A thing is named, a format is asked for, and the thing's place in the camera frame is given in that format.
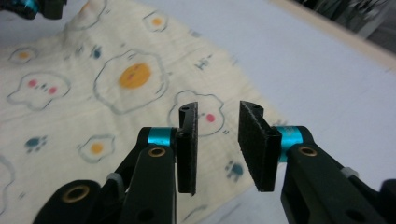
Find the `blue paw print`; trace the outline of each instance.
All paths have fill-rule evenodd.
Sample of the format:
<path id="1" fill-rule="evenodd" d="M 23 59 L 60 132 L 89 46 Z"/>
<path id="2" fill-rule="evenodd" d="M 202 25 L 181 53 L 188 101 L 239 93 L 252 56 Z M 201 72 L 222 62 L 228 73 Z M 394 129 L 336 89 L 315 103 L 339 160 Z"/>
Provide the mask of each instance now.
<path id="1" fill-rule="evenodd" d="M 47 136 L 33 137 L 25 143 L 25 147 L 27 148 L 27 153 L 31 153 L 32 151 L 40 150 L 46 144 Z"/>
<path id="2" fill-rule="evenodd" d="M 229 161 L 225 170 L 228 171 L 227 178 L 233 178 L 233 182 L 237 182 L 239 177 L 244 173 L 244 168 L 241 164 L 233 161 Z"/>

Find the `brass screw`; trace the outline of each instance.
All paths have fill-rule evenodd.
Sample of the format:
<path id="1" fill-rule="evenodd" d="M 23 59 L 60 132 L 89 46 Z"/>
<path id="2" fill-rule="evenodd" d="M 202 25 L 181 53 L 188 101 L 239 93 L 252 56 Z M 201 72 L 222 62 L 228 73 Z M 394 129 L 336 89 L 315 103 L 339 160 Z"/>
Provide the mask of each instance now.
<path id="1" fill-rule="evenodd" d="M 64 194 L 62 201 L 65 203 L 76 203 L 85 198 L 89 192 L 90 188 L 86 185 L 74 186 Z"/>

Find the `blue anodized part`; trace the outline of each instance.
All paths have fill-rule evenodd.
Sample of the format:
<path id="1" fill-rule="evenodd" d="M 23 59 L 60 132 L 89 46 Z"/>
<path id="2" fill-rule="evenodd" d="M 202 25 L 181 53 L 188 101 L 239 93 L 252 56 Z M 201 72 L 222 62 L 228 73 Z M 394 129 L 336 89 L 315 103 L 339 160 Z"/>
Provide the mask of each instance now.
<path id="1" fill-rule="evenodd" d="M 35 0 L 13 0 L 12 5 L 29 7 L 34 13 L 38 12 L 38 3 Z"/>
<path id="2" fill-rule="evenodd" d="M 279 161 L 286 162 L 288 160 L 286 152 L 295 144 L 302 143 L 303 136 L 300 130 L 295 126 L 277 126 L 277 130 L 282 133 L 281 148 Z"/>
<path id="3" fill-rule="evenodd" d="M 160 146 L 171 146 L 172 128 L 151 128 L 148 134 L 148 143 Z"/>

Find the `white table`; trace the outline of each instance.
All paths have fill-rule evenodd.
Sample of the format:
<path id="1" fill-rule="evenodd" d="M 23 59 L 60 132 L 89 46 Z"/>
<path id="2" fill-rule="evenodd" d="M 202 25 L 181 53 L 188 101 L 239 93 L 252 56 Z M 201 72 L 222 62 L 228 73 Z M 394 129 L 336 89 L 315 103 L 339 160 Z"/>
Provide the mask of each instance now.
<path id="1" fill-rule="evenodd" d="M 394 58 L 283 0 L 140 1 L 227 49 L 288 124 L 308 127 L 366 184 L 379 189 L 396 177 Z M 61 31 L 83 4 L 69 1 L 61 21 L 1 12 L 0 48 Z M 202 223 L 287 223 L 279 200 L 284 171 L 281 165 L 275 193 L 251 188 Z"/>

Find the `patterned fabric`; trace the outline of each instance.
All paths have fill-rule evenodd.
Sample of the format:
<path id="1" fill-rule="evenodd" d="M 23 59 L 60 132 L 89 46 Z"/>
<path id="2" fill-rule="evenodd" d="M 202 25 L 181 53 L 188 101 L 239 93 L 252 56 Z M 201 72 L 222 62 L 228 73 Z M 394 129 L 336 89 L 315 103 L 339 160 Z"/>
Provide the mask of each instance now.
<path id="1" fill-rule="evenodd" d="M 130 0 L 91 0 L 58 35 L 0 49 L 0 78 L 1 223 L 31 223 L 73 180 L 103 185 L 142 127 L 177 127 L 197 101 L 197 193 L 177 195 L 177 222 L 196 223 L 252 184 L 239 101 L 282 122 L 226 51 Z"/>

